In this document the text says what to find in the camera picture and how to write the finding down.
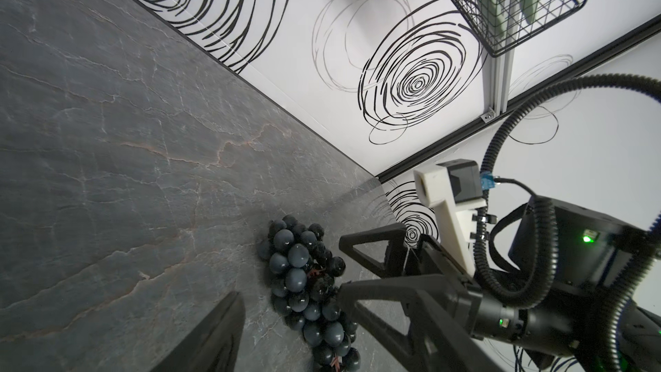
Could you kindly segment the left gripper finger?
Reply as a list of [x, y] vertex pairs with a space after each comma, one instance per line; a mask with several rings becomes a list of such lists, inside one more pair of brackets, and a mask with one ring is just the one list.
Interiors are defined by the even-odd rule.
[[151, 371], [234, 371], [244, 322], [243, 296], [232, 291]]

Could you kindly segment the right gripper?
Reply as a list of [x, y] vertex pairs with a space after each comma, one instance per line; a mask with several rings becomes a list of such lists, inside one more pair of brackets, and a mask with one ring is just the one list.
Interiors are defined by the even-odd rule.
[[[430, 236], [420, 238], [415, 255], [416, 277], [347, 282], [337, 294], [349, 318], [407, 370], [501, 370], [472, 337], [555, 357], [577, 352], [589, 311], [582, 289], [556, 285], [536, 307], [513, 308], [483, 289]], [[365, 301], [401, 304], [410, 321], [407, 333], [371, 312]]]

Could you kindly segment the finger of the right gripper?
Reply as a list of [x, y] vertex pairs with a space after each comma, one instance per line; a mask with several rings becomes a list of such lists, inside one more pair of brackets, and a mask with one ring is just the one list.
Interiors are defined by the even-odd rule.
[[377, 277], [402, 277], [410, 251], [406, 234], [403, 223], [346, 234], [339, 239], [339, 250]]

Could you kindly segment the dark grape bunch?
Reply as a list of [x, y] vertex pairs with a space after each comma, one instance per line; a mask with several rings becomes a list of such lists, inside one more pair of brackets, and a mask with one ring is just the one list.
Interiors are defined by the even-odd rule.
[[313, 354], [315, 371], [358, 371], [358, 325], [340, 308], [337, 279], [346, 263], [324, 243], [325, 229], [293, 215], [271, 220], [258, 256], [268, 268], [271, 302]]

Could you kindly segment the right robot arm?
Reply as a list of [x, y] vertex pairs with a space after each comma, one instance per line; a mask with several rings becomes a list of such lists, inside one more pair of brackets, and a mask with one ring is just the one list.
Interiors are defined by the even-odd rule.
[[641, 230], [539, 194], [502, 219], [488, 211], [497, 156], [515, 127], [542, 103], [590, 88], [660, 98], [657, 79], [631, 74], [549, 85], [504, 121], [481, 163], [415, 171], [438, 239], [408, 249], [401, 223], [340, 239], [375, 275], [342, 285], [340, 308], [407, 370], [494, 371], [477, 345], [484, 338], [525, 349], [541, 369], [570, 356], [587, 371], [659, 370], [660, 318], [633, 301], [660, 257], [659, 223]]

